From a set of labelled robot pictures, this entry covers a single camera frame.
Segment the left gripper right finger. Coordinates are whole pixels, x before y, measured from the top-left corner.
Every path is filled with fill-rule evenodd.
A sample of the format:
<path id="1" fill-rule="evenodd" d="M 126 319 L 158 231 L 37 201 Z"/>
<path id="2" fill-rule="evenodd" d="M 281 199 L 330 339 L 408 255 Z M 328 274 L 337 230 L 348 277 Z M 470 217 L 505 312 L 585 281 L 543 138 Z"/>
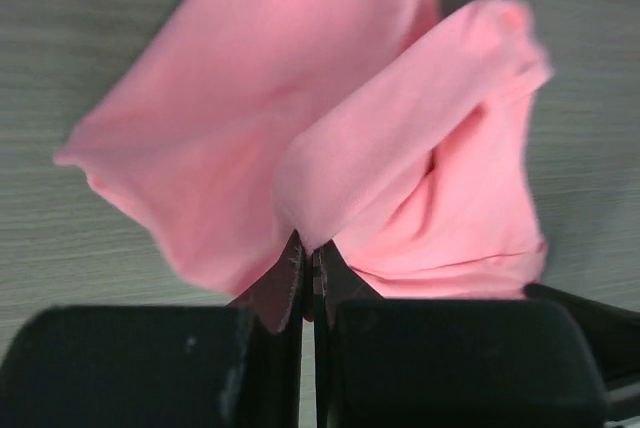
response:
<path id="1" fill-rule="evenodd" d="M 606 389 L 560 305 L 383 298 L 331 243 L 310 266 L 319 426 L 606 423 Z"/>

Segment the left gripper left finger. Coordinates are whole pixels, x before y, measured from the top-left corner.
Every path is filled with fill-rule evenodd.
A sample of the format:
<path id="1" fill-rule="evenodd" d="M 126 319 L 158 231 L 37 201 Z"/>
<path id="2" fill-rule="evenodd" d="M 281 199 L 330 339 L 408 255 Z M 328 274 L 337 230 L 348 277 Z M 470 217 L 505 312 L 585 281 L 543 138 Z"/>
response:
<path id="1" fill-rule="evenodd" d="M 57 306 L 1 365 L 5 427 L 295 427 L 305 252 L 225 306 Z"/>

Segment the light pink t shirt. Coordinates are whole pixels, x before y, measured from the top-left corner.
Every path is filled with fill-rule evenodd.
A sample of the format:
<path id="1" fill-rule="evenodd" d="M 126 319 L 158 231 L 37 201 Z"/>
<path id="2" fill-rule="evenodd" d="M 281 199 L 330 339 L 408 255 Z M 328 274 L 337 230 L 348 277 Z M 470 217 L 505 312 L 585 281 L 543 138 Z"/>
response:
<path id="1" fill-rule="evenodd" d="M 389 297 L 516 298 L 550 78 L 522 0 L 184 0 L 55 154 L 171 267 L 237 295 L 298 233 Z"/>

